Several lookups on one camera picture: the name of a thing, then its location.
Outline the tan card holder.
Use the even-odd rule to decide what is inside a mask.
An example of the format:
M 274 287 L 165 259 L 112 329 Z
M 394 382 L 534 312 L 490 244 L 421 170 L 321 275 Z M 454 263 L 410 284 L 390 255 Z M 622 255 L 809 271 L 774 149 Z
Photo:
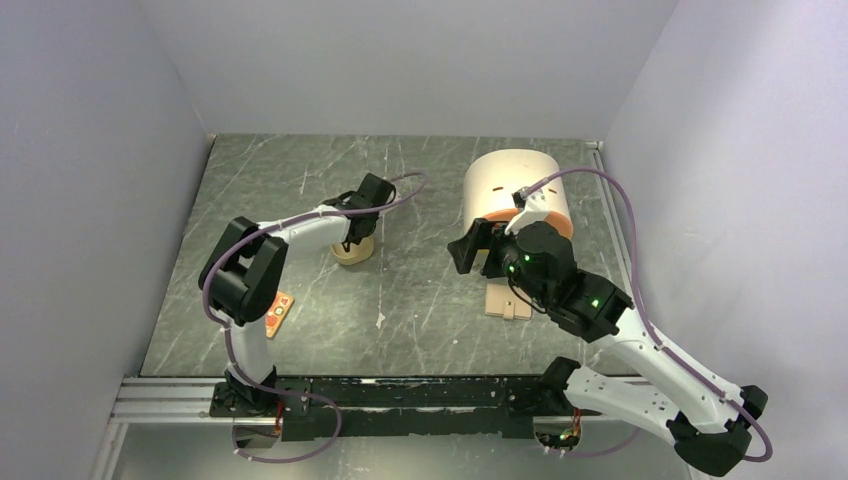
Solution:
M 506 284 L 488 283 L 484 298 L 484 313 L 503 320 L 529 320 L 532 308 L 523 302 Z

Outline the tan oval tray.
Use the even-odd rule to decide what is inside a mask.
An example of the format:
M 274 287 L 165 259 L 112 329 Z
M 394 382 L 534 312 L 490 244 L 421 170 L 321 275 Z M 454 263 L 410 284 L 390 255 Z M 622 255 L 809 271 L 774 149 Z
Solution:
M 336 261 L 342 266 L 353 266 L 369 259 L 374 252 L 374 237 L 367 236 L 359 243 L 337 243 L 330 246 Z

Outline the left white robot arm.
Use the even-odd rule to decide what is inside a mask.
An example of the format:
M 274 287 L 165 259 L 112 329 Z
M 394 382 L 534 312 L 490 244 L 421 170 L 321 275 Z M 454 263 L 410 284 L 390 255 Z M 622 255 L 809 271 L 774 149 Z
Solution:
M 264 327 L 290 255 L 339 245 L 351 248 L 371 236 L 397 195 L 388 180 L 367 174 L 357 189 L 308 212 L 272 222 L 230 221 L 203 267 L 198 285 L 207 316 L 223 330 L 225 381 L 237 403 L 261 416 L 277 400 L 277 373 Z

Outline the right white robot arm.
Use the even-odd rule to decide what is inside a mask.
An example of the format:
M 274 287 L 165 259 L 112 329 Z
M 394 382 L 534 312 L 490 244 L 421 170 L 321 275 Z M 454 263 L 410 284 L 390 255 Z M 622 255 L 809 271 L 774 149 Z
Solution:
M 571 241 L 552 225 L 538 221 L 510 233 L 503 222 L 478 218 L 447 250 L 460 274 L 485 252 L 483 276 L 505 279 L 560 329 L 613 354 L 650 384 L 642 389 L 559 358 L 539 389 L 548 412 L 573 406 L 625 421 L 665 440 L 685 463 L 713 477 L 747 459 L 767 394 L 715 374 L 647 324 L 625 291 L 578 267 Z

